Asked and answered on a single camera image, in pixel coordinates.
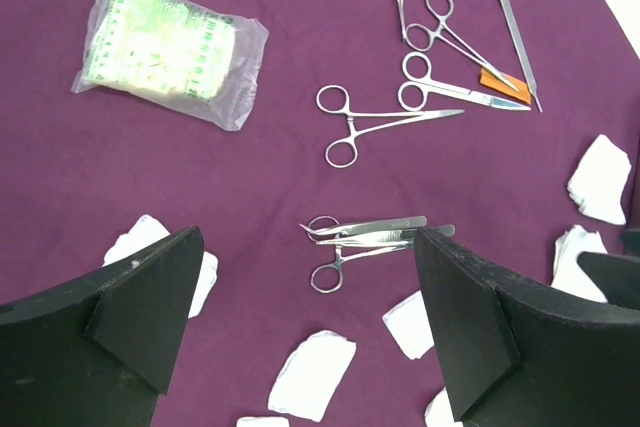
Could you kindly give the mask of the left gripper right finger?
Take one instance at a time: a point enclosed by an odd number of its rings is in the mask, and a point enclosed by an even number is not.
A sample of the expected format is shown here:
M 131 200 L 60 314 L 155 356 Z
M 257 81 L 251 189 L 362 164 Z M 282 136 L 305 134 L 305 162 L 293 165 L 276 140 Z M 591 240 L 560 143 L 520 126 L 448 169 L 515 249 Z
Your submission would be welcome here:
M 639 310 L 556 290 L 431 228 L 414 252 L 456 421 L 638 424 Z

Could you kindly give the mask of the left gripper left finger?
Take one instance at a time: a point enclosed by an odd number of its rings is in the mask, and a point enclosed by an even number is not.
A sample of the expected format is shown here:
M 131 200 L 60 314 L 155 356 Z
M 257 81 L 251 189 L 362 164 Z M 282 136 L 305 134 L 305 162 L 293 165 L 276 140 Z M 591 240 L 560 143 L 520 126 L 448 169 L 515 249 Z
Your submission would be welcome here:
M 1 307 L 4 426 L 148 426 L 199 278 L 193 226 Z

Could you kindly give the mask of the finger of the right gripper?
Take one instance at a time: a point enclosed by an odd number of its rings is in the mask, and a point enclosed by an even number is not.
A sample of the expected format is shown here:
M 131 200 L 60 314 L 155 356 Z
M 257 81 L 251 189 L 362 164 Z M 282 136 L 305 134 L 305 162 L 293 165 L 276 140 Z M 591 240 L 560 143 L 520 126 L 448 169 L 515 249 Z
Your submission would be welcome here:
M 639 310 L 639 229 L 622 234 L 625 255 L 582 252 L 578 265 L 612 305 Z

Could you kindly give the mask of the steel surgical scissors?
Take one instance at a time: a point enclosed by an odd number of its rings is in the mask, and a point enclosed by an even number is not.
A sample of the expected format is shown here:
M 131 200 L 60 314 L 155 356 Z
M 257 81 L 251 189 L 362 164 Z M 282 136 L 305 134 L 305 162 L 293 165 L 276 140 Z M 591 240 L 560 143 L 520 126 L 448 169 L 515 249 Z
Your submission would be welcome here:
M 409 61 L 418 58 L 426 66 L 426 71 L 422 76 L 414 76 L 409 72 Z M 397 99 L 400 106 L 407 111 L 415 112 L 422 110 L 428 100 L 428 96 L 433 94 L 443 95 L 453 99 L 463 100 L 478 105 L 507 111 L 530 111 L 531 107 L 494 95 L 466 89 L 445 82 L 436 81 L 431 75 L 432 64 L 427 55 L 421 52 L 410 52 L 402 60 L 402 72 L 406 81 L 398 88 Z M 421 101 L 418 105 L 411 105 L 404 99 L 406 89 L 414 87 L 421 92 Z

